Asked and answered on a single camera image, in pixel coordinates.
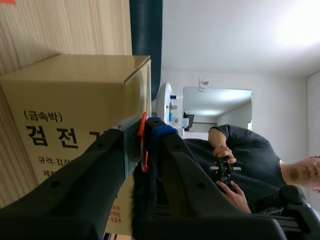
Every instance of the wood grain surface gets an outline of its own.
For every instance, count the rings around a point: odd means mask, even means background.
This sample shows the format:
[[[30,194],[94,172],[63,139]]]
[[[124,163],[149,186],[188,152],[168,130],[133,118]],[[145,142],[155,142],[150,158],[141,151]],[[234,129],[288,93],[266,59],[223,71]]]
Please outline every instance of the wood grain surface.
[[[129,0],[0,4],[0,76],[61,53],[131,55]],[[0,208],[37,185],[0,90]]]

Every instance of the man's hand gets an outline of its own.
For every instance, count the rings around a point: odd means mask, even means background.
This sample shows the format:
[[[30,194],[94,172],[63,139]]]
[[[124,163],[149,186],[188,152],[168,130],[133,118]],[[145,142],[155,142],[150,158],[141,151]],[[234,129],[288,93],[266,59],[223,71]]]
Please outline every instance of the man's hand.
[[[224,194],[225,197],[236,208],[238,208],[240,211],[244,213],[247,213],[247,214],[251,213],[251,210],[247,204],[245,193],[241,190],[241,188],[237,184],[231,181],[231,185],[236,190],[236,193],[231,191],[230,188],[221,181],[216,181],[216,184],[218,184],[225,191],[225,194]]]
[[[213,156],[217,158],[227,158],[228,164],[234,164],[237,160],[232,154],[232,151],[230,148],[227,147],[226,144],[219,144],[214,150],[213,150]]]

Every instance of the short sleeve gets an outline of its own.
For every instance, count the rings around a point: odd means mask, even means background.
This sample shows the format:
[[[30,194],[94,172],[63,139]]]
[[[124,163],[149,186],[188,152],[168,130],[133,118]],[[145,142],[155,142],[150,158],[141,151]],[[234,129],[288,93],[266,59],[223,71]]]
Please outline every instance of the short sleeve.
[[[218,129],[225,135],[226,145],[229,147],[240,144],[268,143],[263,136],[242,127],[225,124],[214,126],[212,129]]]

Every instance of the cardboard box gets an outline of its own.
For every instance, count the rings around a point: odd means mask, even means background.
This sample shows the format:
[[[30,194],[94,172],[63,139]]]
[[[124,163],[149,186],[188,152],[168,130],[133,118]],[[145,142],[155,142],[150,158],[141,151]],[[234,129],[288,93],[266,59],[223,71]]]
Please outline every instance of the cardboard box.
[[[147,56],[62,54],[0,77],[39,183],[80,156],[115,123],[151,113]],[[107,233],[131,235],[129,177],[118,192]]]

